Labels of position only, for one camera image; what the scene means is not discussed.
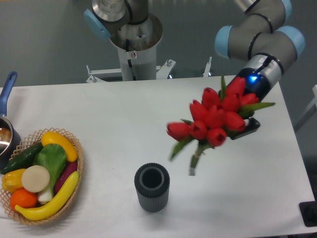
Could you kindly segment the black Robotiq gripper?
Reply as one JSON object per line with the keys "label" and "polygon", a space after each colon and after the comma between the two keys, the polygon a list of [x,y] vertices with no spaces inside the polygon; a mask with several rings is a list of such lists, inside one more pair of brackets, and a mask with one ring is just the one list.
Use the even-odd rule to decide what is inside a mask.
{"label": "black Robotiq gripper", "polygon": [[237,114],[247,119],[243,131],[228,131],[227,135],[231,140],[242,138],[258,130],[261,124],[251,116],[257,110],[272,106],[272,102],[262,101],[270,90],[268,79],[251,68],[241,70],[228,84],[225,83],[224,77],[221,78],[221,90],[218,93],[220,100],[223,101],[230,94],[237,94],[240,100]]}

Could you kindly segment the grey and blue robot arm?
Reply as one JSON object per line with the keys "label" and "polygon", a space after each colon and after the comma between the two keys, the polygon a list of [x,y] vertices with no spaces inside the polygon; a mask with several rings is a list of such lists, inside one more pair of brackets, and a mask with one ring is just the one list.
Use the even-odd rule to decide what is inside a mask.
{"label": "grey and blue robot arm", "polygon": [[[246,14],[237,27],[223,26],[214,41],[218,55],[244,60],[238,75],[246,79],[245,92],[260,100],[281,79],[305,48],[303,34],[284,23],[292,11],[288,0],[239,0]],[[90,29],[117,48],[125,81],[167,78],[171,68],[157,68],[160,20],[149,13],[146,0],[94,0],[84,12]]]}

